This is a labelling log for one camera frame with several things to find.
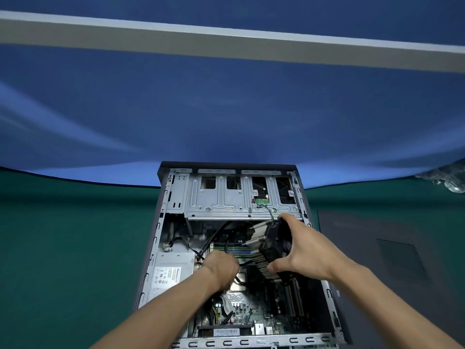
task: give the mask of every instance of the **hand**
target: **hand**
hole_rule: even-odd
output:
[[[346,266],[356,265],[326,236],[305,225],[295,216],[282,213],[292,233],[292,249],[287,257],[278,258],[268,265],[270,272],[291,271],[306,277],[335,281]]]
[[[202,269],[212,273],[214,292],[229,288],[239,271],[239,261],[223,251],[212,251],[202,263]]]

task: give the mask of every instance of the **blue backdrop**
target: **blue backdrop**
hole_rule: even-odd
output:
[[[465,0],[0,0],[0,9],[465,45]],[[305,187],[465,156],[465,76],[0,46],[0,165],[159,185],[161,160],[297,164]]]

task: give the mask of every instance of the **ceiling beam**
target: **ceiling beam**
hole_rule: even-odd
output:
[[[0,43],[465,73],[465,46],[12,11]]]

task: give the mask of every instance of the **left hand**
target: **left hand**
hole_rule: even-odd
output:
[[[223,251],[212,251],[202,263],[202,269],[210,271],[216,291],[230,287],[239,271],[239,261],[231,254]]]

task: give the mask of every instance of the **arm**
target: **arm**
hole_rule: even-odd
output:
[[[272,262],[272,272],[292,271],[331,281],[371,319],[386,343],[402,349],[460,349],[463,347],[421,316],[368,268],[343,254],[323,234],[282,214],[291,229],[293,246],[289,255]]]
[[[134,312],[91,349],[170,347],[202,304],[229,287],[238,271],[239,262],[232,255],[211,252],[200,270]]]

